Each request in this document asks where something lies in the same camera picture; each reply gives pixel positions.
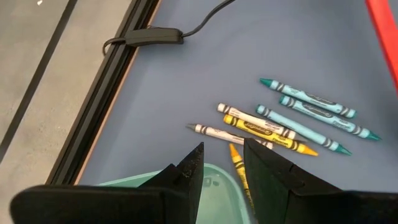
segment mint green bin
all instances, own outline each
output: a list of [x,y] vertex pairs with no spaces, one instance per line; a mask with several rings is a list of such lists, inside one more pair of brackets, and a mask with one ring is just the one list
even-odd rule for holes
[[[100,184],[110,187],[137,187],[159,171]],[[205,164],[197,224],[250,223],[242,190],[223,169]]]

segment teal crayon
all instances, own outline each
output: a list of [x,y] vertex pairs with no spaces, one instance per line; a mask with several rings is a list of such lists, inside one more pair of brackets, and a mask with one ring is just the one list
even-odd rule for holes
[[265,106],[262,105],[257,105],[256,108],[256,112],[260,115],[265,116],[266,118],[275,121],[276,123],[283,125],[293,131],[295,131],[296,133],[301,134],[303,137],[318,143],[319,145],[326,147],[327,149],[333,151],[333,152],[339,152],[339,153],[343,153],[346,155],[352,155],[351,152],[349,152],[349,150],[347,150],[346,148],[344,148],[340,143],[330,139],[330,138],[326,138],[324,135],[317,133],[315,131],[313,131],[312,129],[296,122],[293,121],[291,119],[288,119],[278,113],[276,113],[275,111],[272,111],[268,108],[266,108]]
[[303,103],[289,96],[282,96],[279,100],[279,103],[303,114],[307,114],[317,120],[323,121],[326,124],[330,124],[334,127],[340,128],[348,133],[355,134],[361,138],[380,140],[379,136],[377,136],[367,128],[362,128],[354,123],[343,120],[331,113],[318,109],[313,105]]
[[325,110],[340,114],[346,118],[354,118],[356,111],[341,104],[320,98],[302,90],[297,90],[291,86],[285,85],[275,80],[260,78],[260,82],[268,86],[271,90],[276,90],[289,96],[293,96],[299,100],[319,106]]

